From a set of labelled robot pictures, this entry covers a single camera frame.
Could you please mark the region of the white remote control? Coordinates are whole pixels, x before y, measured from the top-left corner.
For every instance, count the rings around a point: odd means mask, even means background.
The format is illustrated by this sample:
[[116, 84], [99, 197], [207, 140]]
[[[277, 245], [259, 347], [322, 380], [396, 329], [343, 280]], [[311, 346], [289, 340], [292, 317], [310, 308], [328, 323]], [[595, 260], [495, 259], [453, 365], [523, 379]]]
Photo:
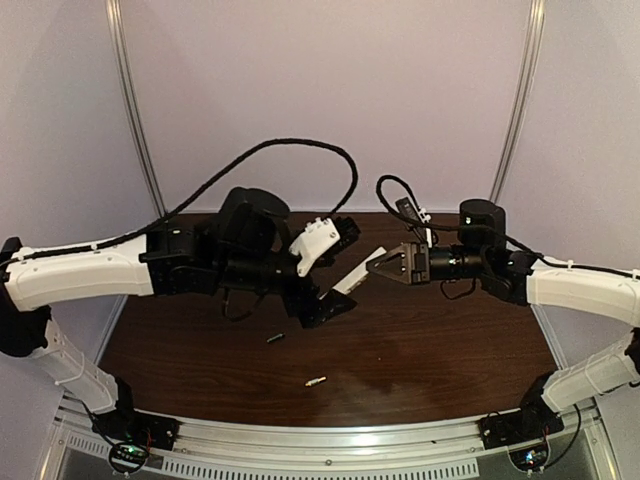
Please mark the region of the white remote control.
[[369, 272], [367, 270], [367, 263], [374, 260], [383, 254], [387, 250], [384, 247], [378, 247], [369, 256], [367, 256], [362, 262], [360, 262], [354, 269], [352, 269], [345, 277], [338, 281], [332, 289], [343, 294], [350, 295], [358, 286], [360, 286], [368, 277]]

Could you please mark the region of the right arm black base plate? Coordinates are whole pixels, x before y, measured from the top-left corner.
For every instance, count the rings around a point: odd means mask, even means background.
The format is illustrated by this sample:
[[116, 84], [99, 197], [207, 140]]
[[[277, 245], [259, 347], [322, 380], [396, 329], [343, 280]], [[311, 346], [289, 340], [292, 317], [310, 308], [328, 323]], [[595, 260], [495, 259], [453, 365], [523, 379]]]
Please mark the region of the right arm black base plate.
[[542, 439], [561, 432], [564, 423], [558, 416], [539, 419], [530, 412], [491, 412], [477, 422], [485, 450]]

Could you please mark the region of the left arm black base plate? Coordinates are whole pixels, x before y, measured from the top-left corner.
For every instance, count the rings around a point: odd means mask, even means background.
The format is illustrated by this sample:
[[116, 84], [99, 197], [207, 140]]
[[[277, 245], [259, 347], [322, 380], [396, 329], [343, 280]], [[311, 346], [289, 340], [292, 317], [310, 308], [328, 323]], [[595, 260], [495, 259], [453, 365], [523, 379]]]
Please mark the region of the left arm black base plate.
[[171, 451], [177, 438], [180, 422], [135, 411], [126, 419], [118, 411], [92, 416], [93, 430], [109, 439], [132, 441], [140, 446]]

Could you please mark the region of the front aluminium rail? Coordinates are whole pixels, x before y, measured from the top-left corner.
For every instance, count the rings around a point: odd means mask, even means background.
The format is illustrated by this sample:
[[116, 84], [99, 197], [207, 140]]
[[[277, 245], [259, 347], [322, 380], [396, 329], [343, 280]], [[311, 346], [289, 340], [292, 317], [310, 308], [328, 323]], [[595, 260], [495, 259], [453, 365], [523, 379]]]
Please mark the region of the front aluminium rail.
[[134, 479], [618, 479], [592, 401], [563, 430], [488, 448], [484, 417], [378, 427], [297, 428], [180, 418], [169, 449]]

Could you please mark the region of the aluminium frame post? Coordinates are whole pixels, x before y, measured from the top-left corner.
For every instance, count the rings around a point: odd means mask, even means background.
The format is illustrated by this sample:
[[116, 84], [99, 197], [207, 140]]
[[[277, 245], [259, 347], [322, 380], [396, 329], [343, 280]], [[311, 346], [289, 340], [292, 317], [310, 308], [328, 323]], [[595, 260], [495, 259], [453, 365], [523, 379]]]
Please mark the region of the aluminium frame post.
[[146, 139], [141, 111], [135, 90], [135, 82], [128, 55], [122, 2], [107, 0], [106, 15], [113, 45], [117, 74], [121, 86], [122, 98], [129, 130], [132, 136], [136, 155], [140, 164], [142, 177], [147, 187], [151, 204], [158, 216], [166, 213], [166, 206], [161, 193], [151, 153]]
[[526, 25], [526, 35], [521, 55], [518, 78], [507, 131], [505, 134], [500, 159], [489, 200], [500, 203], [508, 179], [509, 170], [513, 163], [517, 143], [526, 116], [529, 97], [533, 88], [536, 70], [539, 62], [542, 39], [544, 35], [546, 2], [532, 0], [529, 2], [529, 14]]

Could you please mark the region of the green black AAA battery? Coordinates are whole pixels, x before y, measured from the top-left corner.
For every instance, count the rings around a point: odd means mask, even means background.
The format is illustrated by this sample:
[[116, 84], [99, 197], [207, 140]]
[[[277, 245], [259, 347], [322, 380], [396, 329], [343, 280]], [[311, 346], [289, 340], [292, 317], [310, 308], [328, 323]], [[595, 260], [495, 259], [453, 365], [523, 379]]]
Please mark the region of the green black AAA battery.
[[284, 339], [284, 338], [285, 338], [285, 334], [284, 334], [284, 333], [279, 333], [279, 334], [276, 334], [276, 335], [274, 335], [274, 336], [272, 336], [272, 337], [268, 338], [268, 339], [266, 340], [266, 342], [267, 342], [268, 344], [271, 344], [271, 343], [274, 343], [274, 342], [276, 342], [276, 341], [282, 340], [282, 339]]

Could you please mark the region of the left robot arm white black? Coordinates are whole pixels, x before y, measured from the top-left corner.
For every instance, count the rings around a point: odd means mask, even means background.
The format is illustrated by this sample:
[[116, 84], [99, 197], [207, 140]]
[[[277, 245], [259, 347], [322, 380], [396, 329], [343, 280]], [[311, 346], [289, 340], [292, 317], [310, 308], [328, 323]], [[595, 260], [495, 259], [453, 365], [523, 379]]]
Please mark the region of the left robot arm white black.
[[51, 307], [110, 295], [212, 295], [246, 291], [279, 296], [305, 328], [351, 310], [342, 292], [321, 293], [311, 273], [331, 266], [360, 231], [349, 217], [289, 228], [288, 206], [255, 188], [234, 188], [221, 209], [194, 225], [178, 218], [123, 238], [33, 249], [12, 237], [1, 251], [1, 350], [29, 358], [101, 419], [129, 421], [132, 393], [89, 363], [62, 334]]

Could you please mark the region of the right aluminium frame post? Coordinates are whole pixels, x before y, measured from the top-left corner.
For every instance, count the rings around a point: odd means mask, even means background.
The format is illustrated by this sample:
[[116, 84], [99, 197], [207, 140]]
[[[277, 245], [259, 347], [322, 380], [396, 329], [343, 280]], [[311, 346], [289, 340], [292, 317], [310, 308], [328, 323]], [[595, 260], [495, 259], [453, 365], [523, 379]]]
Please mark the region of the right aluminium frame post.
[[500, 203], [508, 179], [509, 170], [513, 163], [517, 143], [526, 116], [529, 97], [533, 88], [536, 70], [539, 62], [542, 39], [544, 35], [546, 2], [532, 0], [529, 2], [529, 14], [526, 25], [526, 35], [521, 55], [518, 78], [507, 131], [505, 134], [500, 159], [489, 200]]

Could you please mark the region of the left aluminium frame post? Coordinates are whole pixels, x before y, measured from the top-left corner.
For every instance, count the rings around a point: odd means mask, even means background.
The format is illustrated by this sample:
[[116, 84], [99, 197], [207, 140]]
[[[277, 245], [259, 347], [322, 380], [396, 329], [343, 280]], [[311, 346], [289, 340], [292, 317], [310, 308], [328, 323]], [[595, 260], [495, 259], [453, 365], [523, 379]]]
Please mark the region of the left aluminium frame post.
[[106, 15], [113, 45], [117, 74], [121, 86], [122, 98], [129, 130], [132, 136], [136, 155], [140, 164], [142, 177], [147, 187], [151, 204], [158, 216], [166, 213], [166, 206], [161, 193], [151, 153], [146, 139], [141, 111], [135, 90], [135, 82], [128, 55], [122, 2], [107, 0]]

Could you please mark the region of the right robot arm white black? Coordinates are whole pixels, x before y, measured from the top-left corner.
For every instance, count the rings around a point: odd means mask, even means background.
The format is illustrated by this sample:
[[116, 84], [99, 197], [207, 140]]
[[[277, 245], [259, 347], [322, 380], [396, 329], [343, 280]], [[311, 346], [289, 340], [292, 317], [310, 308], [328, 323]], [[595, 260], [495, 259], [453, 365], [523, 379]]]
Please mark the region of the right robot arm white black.
[[639, 273], [560, 261], [507, 237], [506, 212], [484, 199], [459, 206], [458, 241], [403, 243], [370, 260], [366, 269], [409, 286], [469, 279], [507, 303], [555, 306], [631, 326], [621, 340], [566, 369], [538, 377], [519, 409], [528, 430], [539, 430], [582, 400], [639, 383]]

